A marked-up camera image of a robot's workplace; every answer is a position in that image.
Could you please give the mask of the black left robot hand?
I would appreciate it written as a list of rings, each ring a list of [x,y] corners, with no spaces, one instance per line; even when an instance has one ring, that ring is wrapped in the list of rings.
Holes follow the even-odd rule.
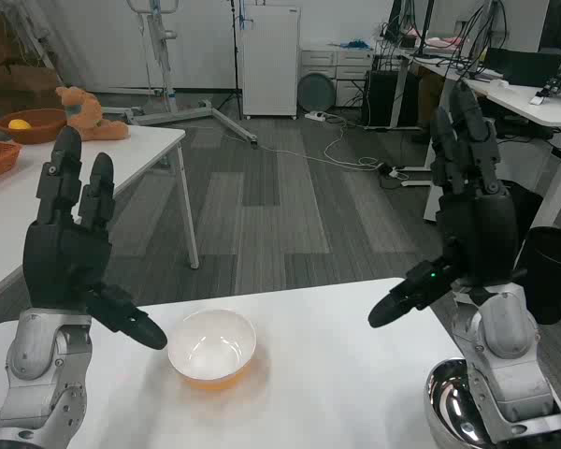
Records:
[[[89,182],[81,183],[81,147],[79,132],[65,126],[41,170],[38,212],[27,229],[22,260],[31,304],[86,313],[112,332],[162,350],[165,332],[128,292],[103,281],[112,251],[108,222],[115,207],[114,167],[101,152]]]

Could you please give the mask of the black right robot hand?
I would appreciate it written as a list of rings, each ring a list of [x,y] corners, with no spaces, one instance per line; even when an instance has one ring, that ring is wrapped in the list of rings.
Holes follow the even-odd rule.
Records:
[[[518,224],[511,193],[496,175],[500,161],[496,129],[482,115],[474,91],[464,81],[450,94],[448,109],[438,108],[430,126],[435,160],[433,183],[441,188],[437,225],[442,254],[407,272],[368,316],[378,328],[412,309],[422,310],[447,295],[455,282],[481,290],[513,279],[519,250]]]

